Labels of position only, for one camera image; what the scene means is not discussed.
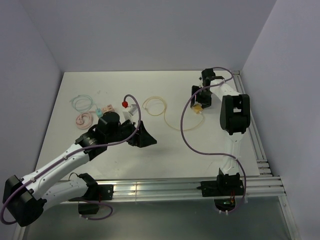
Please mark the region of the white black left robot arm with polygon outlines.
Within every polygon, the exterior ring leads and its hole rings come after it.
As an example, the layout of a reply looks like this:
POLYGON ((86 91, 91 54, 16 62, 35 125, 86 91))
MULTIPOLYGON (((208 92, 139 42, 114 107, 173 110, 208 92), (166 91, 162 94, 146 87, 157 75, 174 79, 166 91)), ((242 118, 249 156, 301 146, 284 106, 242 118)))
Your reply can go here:
POLYGON ((11 225, 4 219, 4 211, 8 210, 14 218, 13 223, 25 227, 35 222, 45 210, 61 202, 97 198, 98 184, 87 173, 79 174, 77 180, 70 183, 58 182, 105 152, 109 146, 122 143, 144 148, 157 144, 157 140, 147 132, 142 120, 134 123, 127 119, 121 123, 117 113, 105 113, 97 124, 50 163, 22 178, 12 175, 5 181, 0 221, 11 225))

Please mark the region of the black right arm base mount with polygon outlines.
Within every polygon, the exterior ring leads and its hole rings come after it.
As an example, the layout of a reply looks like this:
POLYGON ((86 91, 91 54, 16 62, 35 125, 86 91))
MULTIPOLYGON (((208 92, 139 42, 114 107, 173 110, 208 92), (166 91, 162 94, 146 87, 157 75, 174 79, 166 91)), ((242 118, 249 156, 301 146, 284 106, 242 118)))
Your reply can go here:
POLYGON ((245 203, 246 188, 242 180, 236 183, 201 181, 196 189, 201 191, 202 197, 214 198, 214 206, 220 214, 232 213, 245 203))

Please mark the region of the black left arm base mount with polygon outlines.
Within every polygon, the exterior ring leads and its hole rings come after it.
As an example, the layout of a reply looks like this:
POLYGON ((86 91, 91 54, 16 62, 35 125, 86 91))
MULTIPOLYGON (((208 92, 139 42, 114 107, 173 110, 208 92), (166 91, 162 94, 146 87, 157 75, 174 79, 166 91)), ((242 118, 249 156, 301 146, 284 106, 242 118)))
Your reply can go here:
POLYGON ((114 186, 112 184, 98 184, 96 190, 88 189, 88 193, 81 197, 76 197, 75 201, 85 200, 84 203, 78 203, 78 213, 84 216, 96 215, 102 208, 100 204, 102 201, 112 200, 114 193, 114 186))

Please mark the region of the pink plug adapter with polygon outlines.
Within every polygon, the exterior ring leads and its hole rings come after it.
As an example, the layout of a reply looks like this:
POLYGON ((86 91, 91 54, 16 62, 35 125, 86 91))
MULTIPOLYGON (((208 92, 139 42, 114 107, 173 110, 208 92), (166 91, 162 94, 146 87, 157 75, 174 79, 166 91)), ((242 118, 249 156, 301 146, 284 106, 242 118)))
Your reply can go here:
POLYGON ((107 113, 107 112, 115 112, 115 109, 113 108, 113 106, 111 104, 104 106, 101 108, 102 113, 107 113))

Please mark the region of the teal plug adapter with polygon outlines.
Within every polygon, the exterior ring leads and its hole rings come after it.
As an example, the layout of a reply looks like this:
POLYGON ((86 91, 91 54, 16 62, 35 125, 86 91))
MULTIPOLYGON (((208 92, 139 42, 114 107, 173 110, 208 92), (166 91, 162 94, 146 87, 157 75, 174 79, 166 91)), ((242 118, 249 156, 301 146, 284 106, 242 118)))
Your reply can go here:
POLYGON ((102 111, 101 108, 97 108, 95 110, 95 114, 97 115, 98 118, 101 118, 104 115, 104 112, 102 111))

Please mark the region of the yellow plug adapter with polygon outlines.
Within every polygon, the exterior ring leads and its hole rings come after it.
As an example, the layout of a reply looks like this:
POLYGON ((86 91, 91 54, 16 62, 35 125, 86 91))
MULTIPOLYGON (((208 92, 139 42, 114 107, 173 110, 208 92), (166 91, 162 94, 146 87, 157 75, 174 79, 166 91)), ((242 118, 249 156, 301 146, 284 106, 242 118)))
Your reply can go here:
POLYGON ((201 107, 201 105, 196 104, 192 107, 192 110, 197 114, 197 115, 201 115, 203 112, 203 108, 201 107))

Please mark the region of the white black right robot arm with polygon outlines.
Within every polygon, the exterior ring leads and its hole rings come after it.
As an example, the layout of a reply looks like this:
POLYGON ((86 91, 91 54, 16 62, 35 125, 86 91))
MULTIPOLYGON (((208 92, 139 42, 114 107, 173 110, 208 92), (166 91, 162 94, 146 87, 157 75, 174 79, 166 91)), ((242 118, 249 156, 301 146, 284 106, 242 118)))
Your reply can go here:
POLYGON ((200 113, 212 105, 212 95, 221 101, 219 123, 225 133, 225 154, 218 176, 235 177, 240 173, 237 159, 241 141, 251 124, 250 97, 233 89, 223 76, 216 75, 214 68, 202 70, 200 80, 202 85, 191 87, 190 107, 200 113))

